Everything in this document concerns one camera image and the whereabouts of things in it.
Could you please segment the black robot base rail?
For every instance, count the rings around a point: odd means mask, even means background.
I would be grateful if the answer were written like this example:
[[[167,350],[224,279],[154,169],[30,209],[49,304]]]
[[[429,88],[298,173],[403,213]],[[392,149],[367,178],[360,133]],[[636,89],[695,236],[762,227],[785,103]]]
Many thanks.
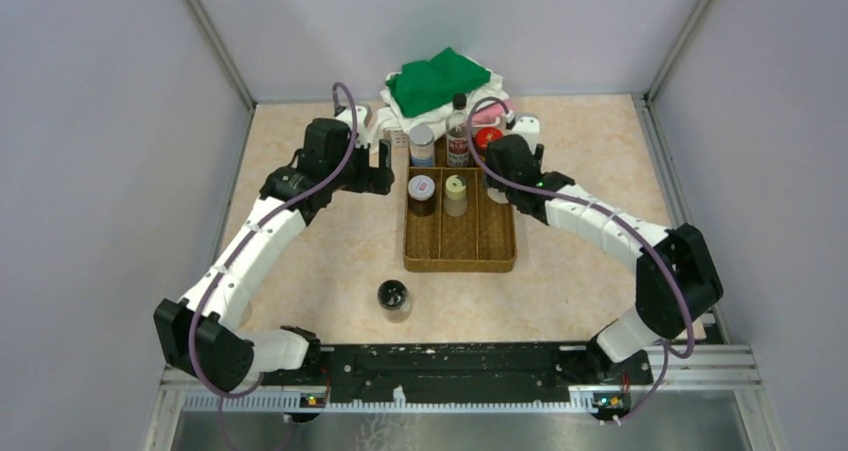
[[[576,342],[324,345],[297,370],[264,375],[265,386],[316,386],[333,404],[565,403],[579,386],[631,390],[654,381],[648,355],[619,364]]]

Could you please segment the black cap squeeze bottle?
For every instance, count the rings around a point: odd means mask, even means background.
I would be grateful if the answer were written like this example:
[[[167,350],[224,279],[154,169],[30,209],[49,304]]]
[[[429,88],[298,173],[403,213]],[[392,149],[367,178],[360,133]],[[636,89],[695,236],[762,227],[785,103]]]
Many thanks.
[[[497,204],[509,205],[510,201],[507,194],[507,187],[502,184],[487,184],[487,195],[490,200]]]

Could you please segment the yellow cap clear bottle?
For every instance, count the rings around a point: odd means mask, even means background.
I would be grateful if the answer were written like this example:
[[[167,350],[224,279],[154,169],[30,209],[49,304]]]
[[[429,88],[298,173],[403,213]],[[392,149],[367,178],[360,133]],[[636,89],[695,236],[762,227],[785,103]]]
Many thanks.
[[[468,187],[466,180],[453,174],[444,183],[444,212],[450,217],[463,216],[468,210]]]

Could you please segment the red lid chili sauce jar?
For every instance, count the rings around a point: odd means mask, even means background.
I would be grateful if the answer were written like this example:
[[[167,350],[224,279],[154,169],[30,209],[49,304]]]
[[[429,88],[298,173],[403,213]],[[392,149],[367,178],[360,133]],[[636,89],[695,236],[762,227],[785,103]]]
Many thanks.
[[[503,132],[499,128],[491,126],[479,128],[474,136],[475,149],[478,153],[484,154],[492,142],[502,137]]]

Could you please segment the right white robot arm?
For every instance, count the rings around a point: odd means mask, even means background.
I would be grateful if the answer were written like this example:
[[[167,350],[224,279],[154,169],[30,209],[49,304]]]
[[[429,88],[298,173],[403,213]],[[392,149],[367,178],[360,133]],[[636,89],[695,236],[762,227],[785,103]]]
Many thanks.
[[[520,213],[595,245],[635,277],[635,303],[605,326],[587,346],[586,368],[612,383],[627,359],[660,340],[685,335],[689,356],[693,322],[724,295],[702,232],[645,221],[603,202],[572,178],[541,169],[543,148],[509,135],[492,142],[484,158],[486,181]]]

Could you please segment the dark bottle red white label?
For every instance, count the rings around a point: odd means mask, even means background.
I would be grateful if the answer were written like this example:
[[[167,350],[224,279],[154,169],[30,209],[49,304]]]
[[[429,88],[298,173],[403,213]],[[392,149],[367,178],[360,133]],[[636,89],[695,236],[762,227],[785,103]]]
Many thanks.
[[[448,167],[468,167],[470,162],[467,117],[467,96],[455,94],[452,111],[445,121],[446,164]]]

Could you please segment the silver lid spice jar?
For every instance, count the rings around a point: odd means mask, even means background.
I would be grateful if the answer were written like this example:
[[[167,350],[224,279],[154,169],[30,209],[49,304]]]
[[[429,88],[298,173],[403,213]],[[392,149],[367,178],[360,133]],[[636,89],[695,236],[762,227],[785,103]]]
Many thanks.
[[[435,165],[435,135],[426,124],[413,127],[408,134],[410,163],[416,167]]]

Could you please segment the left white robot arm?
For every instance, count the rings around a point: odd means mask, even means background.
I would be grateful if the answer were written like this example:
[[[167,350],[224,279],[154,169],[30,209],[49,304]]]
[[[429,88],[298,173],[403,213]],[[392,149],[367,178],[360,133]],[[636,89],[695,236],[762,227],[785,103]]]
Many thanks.
[[[237,330],[253,294],[282,251],[327,207],[334,193],[387,195],[394,183],[392,144],[378,161],[353,118],[316,118],[289,164],[272,171],[235,237],[178,300],[162,300],[153,322],[167,364],[224,399],[245,396],[252,373],[283,370],[297,384],[319,375],[319,340],[297,327],[243,337]]]

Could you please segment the white lid brown sauce jar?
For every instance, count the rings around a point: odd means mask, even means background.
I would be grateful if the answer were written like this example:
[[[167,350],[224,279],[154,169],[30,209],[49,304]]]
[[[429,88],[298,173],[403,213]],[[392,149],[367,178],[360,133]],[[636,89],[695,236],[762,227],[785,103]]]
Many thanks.
[[[408,209],[418,217],[427,217],[435,212],[436,185],[427,175],[413,176],[407,185]]]

